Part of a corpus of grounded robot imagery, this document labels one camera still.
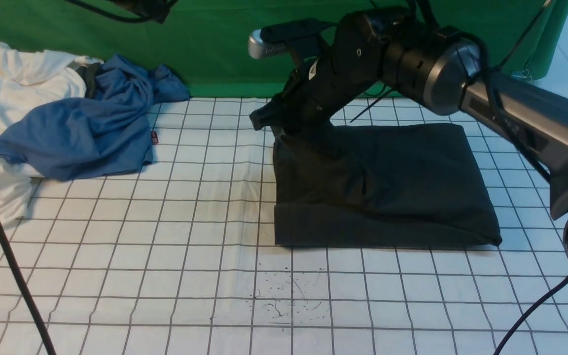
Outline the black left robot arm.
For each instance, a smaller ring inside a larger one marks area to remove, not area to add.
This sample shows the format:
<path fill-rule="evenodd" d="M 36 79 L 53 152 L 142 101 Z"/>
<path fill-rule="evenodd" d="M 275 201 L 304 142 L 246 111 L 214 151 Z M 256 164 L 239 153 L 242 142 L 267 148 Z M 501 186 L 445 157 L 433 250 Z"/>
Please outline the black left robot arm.
<path fill-rule="evenodd" d="M 169 16 L 172 7 L 177 3 L 176 0 L 111 0 L 115 6 L 135 14 L 135 17 L 118 16 L 109 13 L 107 16 L 122 23 L 146 23 L 155 22 L 163 24 Z M 260 122 L 260 126 L 281 126 L 281 108 L 259 109 L 250 115 L 255 122 Z"/>

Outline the gray right robot arm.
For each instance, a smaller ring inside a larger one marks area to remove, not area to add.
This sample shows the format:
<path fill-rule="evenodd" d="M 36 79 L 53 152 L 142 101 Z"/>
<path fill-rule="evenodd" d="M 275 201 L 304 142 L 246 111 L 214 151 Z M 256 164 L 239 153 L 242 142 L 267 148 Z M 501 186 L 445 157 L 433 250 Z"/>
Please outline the gray right robot arm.
<path fill-rule="evenodd" d="M 428 1 L 278 23 L 252 32 L 248 47 L 256 59 L 288 52 L 296 65 L 250 114 L 255 130 L 316 127 L 380 82 L 433 114 L 485 124 L 548 182 L 551 218 L 568 213 L 568 98 L 502 73 L 482 39 L 440 27 Z M 563 241 L 568 257 L 568 221 Z"/>

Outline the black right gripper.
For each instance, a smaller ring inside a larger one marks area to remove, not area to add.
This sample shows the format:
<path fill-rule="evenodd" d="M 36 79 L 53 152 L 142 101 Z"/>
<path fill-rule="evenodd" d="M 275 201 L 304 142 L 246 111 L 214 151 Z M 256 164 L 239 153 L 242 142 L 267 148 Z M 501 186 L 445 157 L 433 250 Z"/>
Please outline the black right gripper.
<path fill-rule="evenodd" d="M 275 127 L 294 134 L 329 121 L 382 79 L 392 30 L 392 10 L 364 10 L 294 42 L 287 51 L 295 69 L 281 92 L 250 113 L 253 130 Z"/>

